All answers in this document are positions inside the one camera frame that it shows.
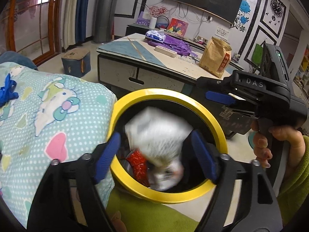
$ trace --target power strip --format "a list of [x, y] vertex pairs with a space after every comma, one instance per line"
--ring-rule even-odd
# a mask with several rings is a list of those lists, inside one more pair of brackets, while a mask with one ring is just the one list
[[177, 56], [177, 52], [176, 51], [172, 51], [172, 50], [170, 50], [170, 49], [168, 49], [166, 47], [162, 47], [162, 46], [159, 46], [159, 45], [156, 46], [154, 50], [157, 51], [157, 52], [160, 52], [160, 53], [162, 53], [164, 55], [168, 55], [170, 57], [176, 57]]

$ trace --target purple bag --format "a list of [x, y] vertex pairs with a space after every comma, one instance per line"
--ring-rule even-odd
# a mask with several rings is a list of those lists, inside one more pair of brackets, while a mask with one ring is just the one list
[[150, 46], [156, 47], [156, 46], [162, 46], [166, 47], [170, 50], [176, 51], [179, 55], [184, 56], [197, 56], [195, 53], [192, 52], [190, 45], [180, 39], [173, 38], [169, 35], [166, 35], [166, 38], [164, 40], [164, 43], [159, 43], [155, 40], [148, 40], [148, 44]]

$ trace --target brown paper bag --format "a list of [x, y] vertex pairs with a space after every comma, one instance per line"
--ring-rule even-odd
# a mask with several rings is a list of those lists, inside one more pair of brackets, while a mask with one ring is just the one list
[[218, 78], [231, 61], [231, 46], [222, 39], [212, 37], [207, 43], [199, 66]]

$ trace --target vase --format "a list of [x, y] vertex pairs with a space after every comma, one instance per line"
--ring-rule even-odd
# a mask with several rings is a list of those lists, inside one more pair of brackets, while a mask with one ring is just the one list
[[149, 28], [150, 28], [150, 29], [154, 29], [156, 23], [157, 23], [157, 19], [156, 19], [155, 17], [152, 17], [152, 18], [150, 19]]

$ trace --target hand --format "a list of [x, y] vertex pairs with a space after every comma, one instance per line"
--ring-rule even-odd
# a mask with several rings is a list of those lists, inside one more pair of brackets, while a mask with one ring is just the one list
[[[251, 129], [258, 131], [257, 121], [252, 122]], [[285, 170], [285, 178], [289, 177], [294, 170], [299, 165], [302, 160], [306, 145], [301, 132], [297, 131], [295, 128], [289, 125], [274, 126], [268, 130], [274, 138], [280, 141], [287, 140], [291, 144], [289, 158]], [[256, 133], [253, 137], [254, 143], [254, 154], [256, 159], [261, 163], [263, 167], [269, 168], [270, 164], [268, 160], [272, 158], [272, 153], [269, 148], [267, 148], [267, 139], [264, 135]]]

